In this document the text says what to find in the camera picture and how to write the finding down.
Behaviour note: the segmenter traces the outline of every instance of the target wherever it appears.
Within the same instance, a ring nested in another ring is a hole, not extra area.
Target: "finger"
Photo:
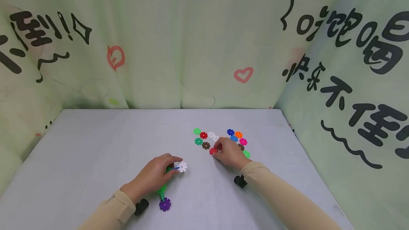
[[[165,165],[170,165],[171,163],[180,162],[180,161],[183,161],[183,159],[180,157],[172,157],[172,156],[166,157]]]
[[[172,171],[166,173],[165,176],[164,176],[165,181],[168,182],[173,176],[175,176],[178,173],[179,173],[178,170],[172,170]]]
[[[221,157],[222,157],[222,153],[214,153],[214,154],[212,154],[212,157],[213,158],[216,158],[217,160],[221,160]]]
[[[221,149],[222,149],[222,141],[221,141],[221,139],[222,139],[222,138],[219,138],[219,139],[214,143],[214,147],[215,147],[215,149],[217,149],[217,150],[221,150]]]
[[[166,153],[166,154],[163,154],[163,155],[161,155],[161,156],[159,156],[159,157],[161,157],[161,158],[166,158],[166,157],[170,157],[171,155],[169,154],[169,153]]]

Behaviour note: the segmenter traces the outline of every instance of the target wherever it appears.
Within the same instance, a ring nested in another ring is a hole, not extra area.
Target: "green curtain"
[[[406,0],[0,7],[0,193],[61,109],[277,107],[356,229],[409,225]]]

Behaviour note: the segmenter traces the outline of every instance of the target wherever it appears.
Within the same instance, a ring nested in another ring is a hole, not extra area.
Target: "green dot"
[[[119,105],[119,101],[117,101],[116,99],[109,99],[108,102],[113,105]]]
[[[244,150],[243,151],[243,154],[247,157],[247,158],[250,158],[250,153],[247,151],[247,150]]]
[[[202,131],[199,128],[193,130],[193,133],[199,135]]]

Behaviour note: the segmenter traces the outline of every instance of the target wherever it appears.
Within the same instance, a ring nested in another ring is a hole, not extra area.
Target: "exclamation mark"
[[[68,38],[72,41],[72,37],[70,35],[70,30],[67,27],[67,23],[65,22],[64,17],[62,16],[62,14],[60,12],[57,12],[57,13],[58,13],[58,17],[60,18],[60,21],[61,21],[62,25],[64,26],[65,31],[67,31],[67,33],[68,33]]]

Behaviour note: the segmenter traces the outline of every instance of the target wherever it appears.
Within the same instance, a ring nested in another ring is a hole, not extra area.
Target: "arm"
[[[266,200],[288,229],[341,229],[322,209],[293,186],[271,173],[266,166],[246,158],[234,141],[220,138],[213,157],[240,170],[245,181]]]
[[[99,204],[78,230],[118,230],[134,212],[135,204],[124,192],[117,190],[111,198]]]
[[[78,230],[119,230],[135,212],[135,204],[148,193],[159,190],[177,170],[165,173],[167,166],[183,159],[164,154],[153,158],[131,182],[124,184],[111,198],[99,204],[96,211]]]
[[[251,161],[242,168],[241,173],[248,185],[260,193],[288,229],[341,229],[320,207],[272,174],[263,164]]]

